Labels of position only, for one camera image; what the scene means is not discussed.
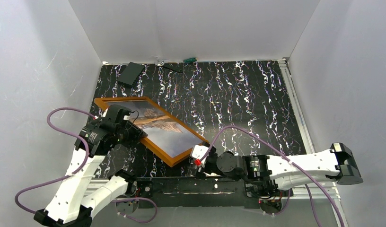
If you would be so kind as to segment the orange wooden picture frame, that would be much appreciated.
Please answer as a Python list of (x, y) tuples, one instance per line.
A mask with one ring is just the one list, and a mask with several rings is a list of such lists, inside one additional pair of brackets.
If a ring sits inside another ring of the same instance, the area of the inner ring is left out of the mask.
[(139, 116), (134, 124), (147, 133), (147, 137), (140, 142), (169, 167), (186, 160), (194, 146), (208, 142), (146, 96), (95, 98), (94, 103), (103, 111), (112, 105), (138, 111)]

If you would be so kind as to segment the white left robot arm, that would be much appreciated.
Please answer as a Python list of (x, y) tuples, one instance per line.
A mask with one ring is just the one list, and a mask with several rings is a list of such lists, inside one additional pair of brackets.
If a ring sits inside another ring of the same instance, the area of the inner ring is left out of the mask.
[(46, 227), (88, 227), (100, 210), (131, 189), (136, 177), (121, 169), (106, 184), (85, 196), (96, 170), (116, 145), (134, 145), (146, 137), (130, 121), (132, 113), (127, 107), (111, 105), (102, 117), (81, 129), (65, 178), (51, 202), (35, 212), (35, 221)]

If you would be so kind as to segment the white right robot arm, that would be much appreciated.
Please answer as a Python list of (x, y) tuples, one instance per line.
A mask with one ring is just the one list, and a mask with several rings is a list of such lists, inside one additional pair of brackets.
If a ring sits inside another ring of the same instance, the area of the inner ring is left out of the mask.
[(353, 185), (363, 182), (353, 152), (343, 143), (314, 154), (287, 156), (235, 156), (232, 152), (218, 155), (205, 145), (194, 146), (194, 175), (216, 174), (255, 185), (255, 191), (286, 191), (315, 182)]

